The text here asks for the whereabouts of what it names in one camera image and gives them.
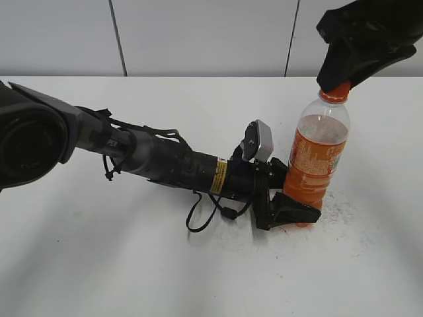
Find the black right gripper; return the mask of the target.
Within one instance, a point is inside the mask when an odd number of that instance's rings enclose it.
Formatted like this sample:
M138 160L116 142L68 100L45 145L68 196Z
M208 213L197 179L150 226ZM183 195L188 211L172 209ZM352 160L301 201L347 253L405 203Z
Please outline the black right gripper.
M422 39L422 2L353 1L327 10L317 32L330 44L317 76L323 92L350 82L354 88L400 61L416 54ZM385 50L362 52L355 50Z

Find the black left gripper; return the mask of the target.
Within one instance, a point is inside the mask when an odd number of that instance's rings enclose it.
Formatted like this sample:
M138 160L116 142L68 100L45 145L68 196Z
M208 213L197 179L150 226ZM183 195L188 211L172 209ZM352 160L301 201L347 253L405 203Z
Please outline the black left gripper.
M229 160L228 188L231 199L245 205L239 211L228 208L228 219L235 220L251 207L256 227L262 230L297 223L313 224L319 220L319 209L279 192L270 197L271 190L283 189L289 171L287 165L276 157L268 162L244 161L242 153L241 146L236 147Z

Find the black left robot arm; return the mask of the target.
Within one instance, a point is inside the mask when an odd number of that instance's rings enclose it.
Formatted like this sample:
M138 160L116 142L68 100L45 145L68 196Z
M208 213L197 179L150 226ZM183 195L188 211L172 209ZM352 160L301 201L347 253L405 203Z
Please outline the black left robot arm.
M252 209L256 226L315 223L319 209L281 192L288 167L272 156L270 128L251 122L231 158L192 150L176 129L154 129L115 120L106 110L72 106L16 83L1 85L1 188L32 183L66 163L75 149L98 153L104 174L127 172L155 184L208 195L214 209L234 220Z

